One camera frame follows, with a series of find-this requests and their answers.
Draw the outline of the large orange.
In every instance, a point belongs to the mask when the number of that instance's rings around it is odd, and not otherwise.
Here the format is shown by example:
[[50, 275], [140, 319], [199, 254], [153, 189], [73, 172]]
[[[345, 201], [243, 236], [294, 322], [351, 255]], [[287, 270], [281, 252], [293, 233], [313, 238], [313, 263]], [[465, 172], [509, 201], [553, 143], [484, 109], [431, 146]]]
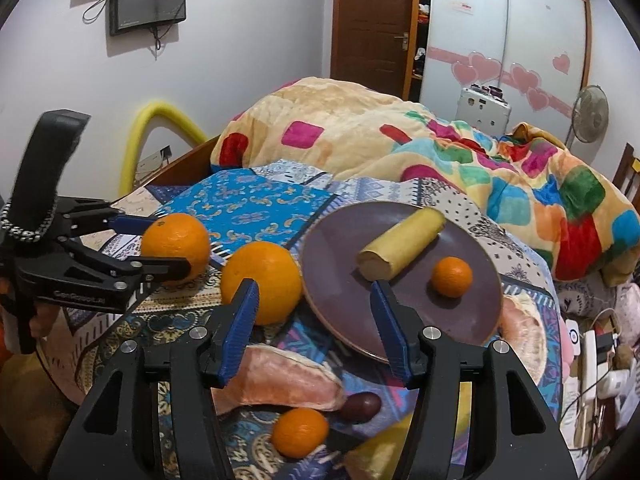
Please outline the large orange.
[[243, 280], [259, 289], [255, 324], [284, 323], [303, 296], [303, 281], [291, 253], [270, 242], [251, 242], [239, 248], [224, 265], [220, 278], [221, 300], [228, 304]]
[[182, 280], [165, 282], [178, 286], [203, 274], [210, 257], [210, 241], [204, 224], [190, 214], [168, 214], [155, 220], [144, 232], [140, 244], [142, 257], [186, 258], [191, 272]]

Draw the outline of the dark purple round plate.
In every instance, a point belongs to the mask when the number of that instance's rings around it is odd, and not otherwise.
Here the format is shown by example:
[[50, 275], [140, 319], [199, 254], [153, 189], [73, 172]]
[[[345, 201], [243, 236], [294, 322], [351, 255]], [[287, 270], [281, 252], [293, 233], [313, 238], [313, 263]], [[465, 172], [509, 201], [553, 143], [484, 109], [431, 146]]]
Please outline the dark purple round plate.
[[[343, 344], [378, 362], [385, 362], [386, 354], [370, 309], [371, 283], [357, 269], [357, 254], [417, 209], [392, 202], [342, 207], [310, 228], [299, 253], [305, 297], [316, 317]], [[473, 271], [473, 284], [459, 299], [432, 289], [434, 265], [445, 257], [458, 257]], [[390, 287], [424, 324], [457, 341], [482, 346], [497, 331], [503, 297], [499, 273], [480, 243], [454, 222], [445, 224]]]

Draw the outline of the yellow banana piece on plate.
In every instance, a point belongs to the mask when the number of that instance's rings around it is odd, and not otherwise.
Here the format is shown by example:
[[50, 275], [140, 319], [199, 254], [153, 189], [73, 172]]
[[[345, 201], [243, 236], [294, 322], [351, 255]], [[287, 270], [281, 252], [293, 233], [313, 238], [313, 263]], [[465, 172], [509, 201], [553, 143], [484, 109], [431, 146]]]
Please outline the yellow banana piece on plate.
[[360, 250], [358, 271], [369, 282], [393, 280], [439, 236], [445, 224], [445, 216], [437, 209], [417, 210]]

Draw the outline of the small tangerine on plate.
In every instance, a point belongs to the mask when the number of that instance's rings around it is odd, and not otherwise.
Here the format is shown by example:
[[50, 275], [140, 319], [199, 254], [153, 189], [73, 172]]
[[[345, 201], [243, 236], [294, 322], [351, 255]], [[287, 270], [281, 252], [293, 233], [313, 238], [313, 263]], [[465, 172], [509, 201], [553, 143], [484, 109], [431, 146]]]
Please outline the small tangerine on plate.
[[462, 297], [472, 286], [474, 275], [471, 267], [457, 257], [446, 257], [435, 264], [431, 285], [435, 292], [447, 298]]

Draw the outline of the dark purple plum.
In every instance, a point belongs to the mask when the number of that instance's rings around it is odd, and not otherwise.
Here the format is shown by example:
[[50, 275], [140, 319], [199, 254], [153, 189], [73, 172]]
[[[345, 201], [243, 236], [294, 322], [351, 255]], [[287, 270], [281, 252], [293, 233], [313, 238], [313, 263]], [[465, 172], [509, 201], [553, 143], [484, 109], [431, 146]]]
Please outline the dark purple plum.
[[365, 424], [378, 414], [382, 408], [381, 398], [373, 392], [360, 392], [347, 398], [338, 416], [349, 424]]

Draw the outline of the yellow foam tube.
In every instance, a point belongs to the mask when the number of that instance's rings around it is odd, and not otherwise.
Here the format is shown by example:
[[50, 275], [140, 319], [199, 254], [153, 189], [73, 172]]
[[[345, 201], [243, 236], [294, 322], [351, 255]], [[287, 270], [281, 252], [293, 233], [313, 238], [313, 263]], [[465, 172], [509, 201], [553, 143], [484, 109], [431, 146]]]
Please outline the yellow foam tube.
[[205, 132], [178, 107], [165, 101], [149, 102], [139, 110], [129, 130], [122, 170], [120, 170], [118, 185], [120, 195], [127, 195], [134, 189], [141, 154], [159, 120], [166, 122], [168, 128], [177, 136], [181, 136], [191, 148], [197, 148], [209, 140]]

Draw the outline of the long yellow banana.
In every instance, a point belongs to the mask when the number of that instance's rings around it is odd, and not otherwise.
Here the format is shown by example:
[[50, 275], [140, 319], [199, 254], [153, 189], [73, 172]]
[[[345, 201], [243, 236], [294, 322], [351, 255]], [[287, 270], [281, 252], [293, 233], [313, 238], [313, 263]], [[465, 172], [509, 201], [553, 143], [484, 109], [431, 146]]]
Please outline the long yellow banana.
[[[459, 388], [458, 414], [454, 440], [460, 440], [469, 430], [472, 408], [472, 384], [462, 382]], [[349, 477], [356, 480], [391, 479], [405, 445], [411, 424], [409, 414], [375, 437], [358, 445], [343, 458]]]

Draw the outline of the small tangerine on cloth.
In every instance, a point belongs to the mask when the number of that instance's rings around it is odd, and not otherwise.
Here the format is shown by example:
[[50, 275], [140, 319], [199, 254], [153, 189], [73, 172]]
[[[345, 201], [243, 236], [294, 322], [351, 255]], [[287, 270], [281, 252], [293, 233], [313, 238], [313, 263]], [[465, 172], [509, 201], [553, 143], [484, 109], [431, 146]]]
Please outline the small tangerine on cloth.
[[274, 423], [270, 441], [281, 455], [300, 460], [322, 445], [329, 430], [329, 422], [320, 412], [293, 408]]

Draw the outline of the white power strip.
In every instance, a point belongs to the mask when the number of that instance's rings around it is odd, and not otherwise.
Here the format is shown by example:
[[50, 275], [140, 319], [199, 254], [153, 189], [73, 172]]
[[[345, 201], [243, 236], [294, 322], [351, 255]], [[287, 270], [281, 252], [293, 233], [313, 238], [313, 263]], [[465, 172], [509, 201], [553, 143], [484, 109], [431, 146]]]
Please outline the white power strip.
[[598, 350], [597, 335], [594, 330], [587, 330], [582, 338], [582, 397], [580, 406], [588, 406], [597, 396]]

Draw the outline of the colourful patchwork blanket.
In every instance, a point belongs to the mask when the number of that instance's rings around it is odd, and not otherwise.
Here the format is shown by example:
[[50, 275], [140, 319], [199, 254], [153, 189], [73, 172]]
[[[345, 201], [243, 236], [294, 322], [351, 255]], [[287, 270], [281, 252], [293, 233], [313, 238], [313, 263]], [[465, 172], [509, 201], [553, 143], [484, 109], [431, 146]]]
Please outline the colourful patchwork blanket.
[[337, 180], [445, 182], [532, 248], [562, 282], [600, 272], [606, 284], [622, 284], [639, 260], [639, 216], [631, 202], [529, 124], [496, 139], [361, 84], [307, 77], [235, 116], [210, 156], [217, 168], [280, 159]]

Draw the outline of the white box appliance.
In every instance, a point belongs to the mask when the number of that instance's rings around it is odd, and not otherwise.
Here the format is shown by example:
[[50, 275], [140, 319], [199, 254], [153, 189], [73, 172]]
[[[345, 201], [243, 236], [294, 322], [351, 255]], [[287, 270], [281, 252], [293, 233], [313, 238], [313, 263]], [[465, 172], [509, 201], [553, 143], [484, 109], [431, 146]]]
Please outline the white box appliance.
[[471, 84], [461, 90], [455, 120], [462, 120], [472, 128], [500, 138], [506, 134], [511, 105], [503, 99], [503, 92], [494, 86]]

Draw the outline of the wooden bed headboard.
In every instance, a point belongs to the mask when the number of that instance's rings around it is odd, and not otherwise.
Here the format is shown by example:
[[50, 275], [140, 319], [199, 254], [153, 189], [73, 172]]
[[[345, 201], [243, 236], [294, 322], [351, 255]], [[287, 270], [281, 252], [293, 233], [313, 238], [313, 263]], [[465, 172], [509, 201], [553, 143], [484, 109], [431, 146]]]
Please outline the wooden bed headboard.
[[634, 147], [627, 143], [620, 158], [613, 184], [640, 212], [640, 159], [634, 154]]

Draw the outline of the standing electric fan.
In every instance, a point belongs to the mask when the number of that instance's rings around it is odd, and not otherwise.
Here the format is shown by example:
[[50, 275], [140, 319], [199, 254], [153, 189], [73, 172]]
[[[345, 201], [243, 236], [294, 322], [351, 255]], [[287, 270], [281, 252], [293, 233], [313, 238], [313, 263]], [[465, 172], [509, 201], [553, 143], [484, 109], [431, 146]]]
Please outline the standing electric fan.
[[570, 115], [566, 147], [571, 148], [575, 141], [593, 144], [603, 138], [608, 128], [608, 114], [608, 98], [602, 88], [597, 84], [582, 88]]

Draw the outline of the white wardrobe with hearts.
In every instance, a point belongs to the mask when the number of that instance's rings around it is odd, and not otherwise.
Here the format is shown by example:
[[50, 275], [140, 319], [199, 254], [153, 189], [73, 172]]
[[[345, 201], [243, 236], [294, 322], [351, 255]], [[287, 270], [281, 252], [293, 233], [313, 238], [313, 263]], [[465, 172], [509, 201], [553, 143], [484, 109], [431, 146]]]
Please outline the white wardrobe with hearts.
[[564, 140], [589, 49], [588, 0], [431, 0], [420, 101], [453, 120], [463, 89], [494, 86], [510, 128]]

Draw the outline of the small wall monitor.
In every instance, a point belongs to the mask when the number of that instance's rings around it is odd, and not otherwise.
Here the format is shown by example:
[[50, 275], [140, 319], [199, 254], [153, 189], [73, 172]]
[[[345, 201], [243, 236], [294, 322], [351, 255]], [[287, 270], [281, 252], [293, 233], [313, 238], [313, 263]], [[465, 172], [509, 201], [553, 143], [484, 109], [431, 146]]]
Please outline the small wall monitor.
[[111, 36], [134, 29], [172, 25], [185, 19], [186, 0], [108, 0]]

